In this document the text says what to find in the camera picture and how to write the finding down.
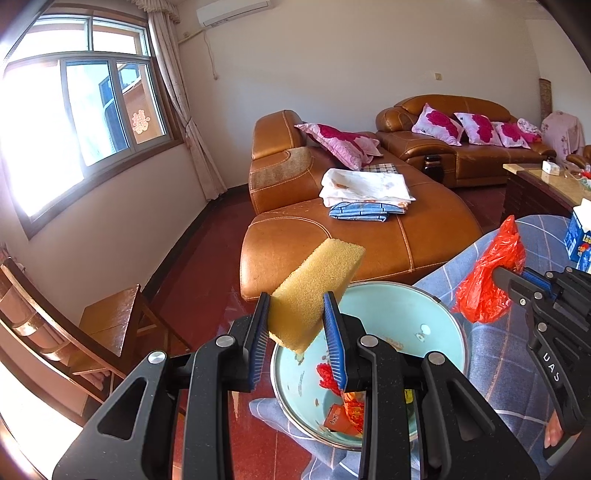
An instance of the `wooden chair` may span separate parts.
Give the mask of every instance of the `wooden chair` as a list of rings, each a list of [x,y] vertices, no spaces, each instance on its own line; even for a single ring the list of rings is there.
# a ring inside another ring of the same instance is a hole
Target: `wooden chair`
[[[76,326],[41,295],[12,258],[0,265],[0,324],[41,362],[99,402],[145,356],[135,351],[139,337],[161,334],[155,348],[167,353],[173,339],[182,344],[182,351],[190,349],[150,310],[139,285],[88,306]],[[98,372],[110,372],[102,389],[88,380]]]

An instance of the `screw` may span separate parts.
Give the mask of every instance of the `screw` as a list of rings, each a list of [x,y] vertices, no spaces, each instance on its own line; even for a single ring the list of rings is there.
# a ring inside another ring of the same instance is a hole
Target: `screw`
[[[166,353],[164,352],[152,352],[148,355],[148,362],[151,364],[160,364],[166,360]]]
[[[216,345],[222,348],[226,348],[234,345],[234,341],[234,337],[231,337],[229,335],[222,335],[221,337],[217,338]]]
[[[378,344],[378,339],[376,337],[374,337],[373,335],[365,335],[363,337],[361,337],[361,345],[366,346],[366,347],[374,347]]]
[[[445,363],[445,357],[442,353],[432,352],[429,354],[429,361],[433,365],[443,365]]]

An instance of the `teal bowl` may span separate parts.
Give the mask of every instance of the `teal bowl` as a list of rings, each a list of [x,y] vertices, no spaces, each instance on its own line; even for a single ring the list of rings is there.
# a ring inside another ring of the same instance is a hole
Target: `teal bowl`
[[[368,281],[350,286],[339,309],[360,318],[367,333],[380,337],[399,351],[424,357],[444,353],[464,374],[468,347],[464,331],[449,310],[417,288],[393,282]],[[302,432],[327,445],[361,450],[362,439],[331,432],[323,423],[340,397],[319,385],[316,366],[326,363],[328,348],[322,330],[303,356],[275,346],[271,358],[271,384],[281,408]],[[417,438],[414,413],[408,421],[410,440]]]

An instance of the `window glass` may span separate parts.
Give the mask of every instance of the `window glass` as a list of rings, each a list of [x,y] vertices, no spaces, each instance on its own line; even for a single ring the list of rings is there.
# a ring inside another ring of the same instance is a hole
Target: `window glass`
[[[59,64],[10,69],[0,92],[2,153],[14,196],[32,216],[83,179],[64,107]]]
[[[86,20],[47,18],[35,22],[10,56],[10,61],[55,53],[88,50]]]
[[[146,65],[118,63],[125,110],[137,143],[165,134]]]
[[[66,65],[70,106],[84,163],[128,148],[106,61]]]
[[[114,51],[147,55],[144,30],[122,26],[114,22],[93,20],[92,43],[94,51]]]

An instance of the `sunlight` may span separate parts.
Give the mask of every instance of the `sunlight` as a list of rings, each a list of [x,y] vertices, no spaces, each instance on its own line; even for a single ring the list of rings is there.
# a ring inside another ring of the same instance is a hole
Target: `sunlight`
[[[46,478],[82,427],[27,390],[0,363],[0,414],[23,454]]]
[[[6,72],[0,137],[14,195],[29,216],[83,180],[57,62]]]

